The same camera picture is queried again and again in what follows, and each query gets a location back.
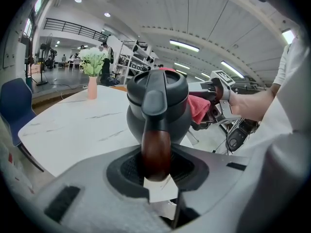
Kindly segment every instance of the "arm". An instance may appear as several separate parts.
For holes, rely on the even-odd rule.
[[[261,91],[253,95],[235,94],[231,91],[229,103],[233,114],[241,115],[243,118],[254,121],[262,120],[264,114],[268,110],[279,88],[285,80],[286,57],[288,50],[289,45],[284,48],[277,76],[268,90]]]

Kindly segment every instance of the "pink vase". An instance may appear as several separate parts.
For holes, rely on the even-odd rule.
[[[97,77],[90,77],[87,86],[88,99],[97,98]]]

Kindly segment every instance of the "white table in background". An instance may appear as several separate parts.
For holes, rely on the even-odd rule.
[[[18,133],[30,154],[55,177],[83,159],[138,144],[126,122],[126,92],[97,88],[97,99],[87,99],[87,90],[76,93],[37,115]],[[192,148],[186,136],[181,144]],[[152,188],[153,201],[174,197],[177,188],[168,179],[145,182]]]

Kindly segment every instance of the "wooden handle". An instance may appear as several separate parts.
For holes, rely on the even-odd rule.
[[[170,173],[171,138],[166,131],[144,132],[141,144],[145,177],[151,181],[162,181]]]

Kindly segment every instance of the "window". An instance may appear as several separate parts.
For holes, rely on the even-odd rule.
[[[37,2],[35,3],[35,14],[38,13],[40,7],[41,7],[41,0],[37,0]]]
[[[31,29],[33,29],[33,25],[31,23],[31,21],[28,19],[27,23],[26,23],[25,30],[24,30],[24,34],[27,35],[28,37],[30,37]]]

